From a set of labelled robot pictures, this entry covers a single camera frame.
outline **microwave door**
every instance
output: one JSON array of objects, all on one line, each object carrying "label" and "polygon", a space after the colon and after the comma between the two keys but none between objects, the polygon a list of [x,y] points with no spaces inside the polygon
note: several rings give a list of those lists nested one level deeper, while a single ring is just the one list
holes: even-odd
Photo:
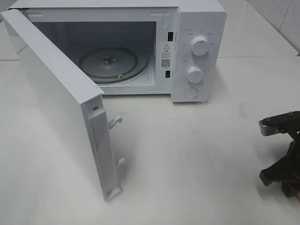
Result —
[{"label": "microwave door", "polygon": [[1,15],[40,107],[107,201],[120,188],[103,91],[20,11]]}]

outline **white microwave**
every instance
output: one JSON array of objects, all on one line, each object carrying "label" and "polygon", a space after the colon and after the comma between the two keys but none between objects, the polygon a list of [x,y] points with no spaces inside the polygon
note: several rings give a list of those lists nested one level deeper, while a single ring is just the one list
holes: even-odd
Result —
[{"label": "white microwave", "polygon": [[30,86],[104,200],[121,191],[102,95],[206,101],[226,12],[217,0],[18,0],[1,13]]}]

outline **qr code sticker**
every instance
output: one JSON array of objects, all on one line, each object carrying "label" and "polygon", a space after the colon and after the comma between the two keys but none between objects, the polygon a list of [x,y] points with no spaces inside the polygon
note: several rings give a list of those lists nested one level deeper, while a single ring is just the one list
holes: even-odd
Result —
[{"label": "qr code sticker", "polygon": [[171,60],[161,60],[161,67],[170,67],[171,66]]}]

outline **white control knob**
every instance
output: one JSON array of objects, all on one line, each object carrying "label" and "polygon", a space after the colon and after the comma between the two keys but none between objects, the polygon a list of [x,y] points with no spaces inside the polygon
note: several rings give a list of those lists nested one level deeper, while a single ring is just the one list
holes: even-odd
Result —
[{"label": "white control knob", "polygon": [[191,49],[194,55],[204,55],[208,52],[209,47],[210,41],[203,35],[197,36],[191,41]]},{"label": "white control knob", "polygon": [[204,78],[204,74],[199,67],[189,68],[186,76],[190,83],[199,83]]}]

